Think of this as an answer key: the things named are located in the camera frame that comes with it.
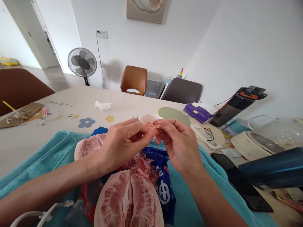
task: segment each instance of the eyeglasses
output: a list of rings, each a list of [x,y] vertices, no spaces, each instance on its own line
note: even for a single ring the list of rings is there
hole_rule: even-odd
[[[207,141],[208,141],[211,145],[217,146],[218,144],[215,142],[215,139],[214,139],[214,136],[213,136],[213,134],[212,134],[212,132],[211,132],[211,129],[210,129],[210,128],[209,128],[209,129],[204,128],[204,131],[205,131],[205,133],[206,133],[207,135],[209,135],[209,137],[207,138]]]

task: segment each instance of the wall outlet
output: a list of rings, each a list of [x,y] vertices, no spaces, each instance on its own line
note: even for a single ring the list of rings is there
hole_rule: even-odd
[[[102,31],[102,30],[96,30],[96,31],[97,31],[98,38],[107,39],[107,31]]]

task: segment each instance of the tiled floor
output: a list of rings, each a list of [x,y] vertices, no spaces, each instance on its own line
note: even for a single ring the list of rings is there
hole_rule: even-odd
[[[53,89],[55,92],[65,90],[76,85],[85,84],[84,79],[76,75],[66,74],[62,72],[60,66],[50,67],[46,69],[38,69],[27,66],[4,66],[2,68],[23,68],[35,75],[39,80]]]

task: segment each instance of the hand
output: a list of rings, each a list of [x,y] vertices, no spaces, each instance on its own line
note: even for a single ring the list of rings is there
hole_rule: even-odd
[[[172,165],[183,176],[199,171],[203,167],[195,133],[177,119],[153,122],[156,126],[156,144],[165,145]]]
[[[112,125],[102,147],[89,155],[96,178],[127,163],[148,146],[154,136],[137,118]]]

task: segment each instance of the orange chair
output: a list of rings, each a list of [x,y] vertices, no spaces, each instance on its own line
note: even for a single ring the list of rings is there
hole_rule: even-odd
[[[29,71],[21,68],[0,70],[0,116],[12,112],[1,100],[19,109],[55,92]]]
[[[134,95],[144,96],[147,86],[147,69],[139,68],[135,66],[126,66],[122,80],[121,80],[121,91]],[[130,92],[127,89],[136,89],[140,92]]]

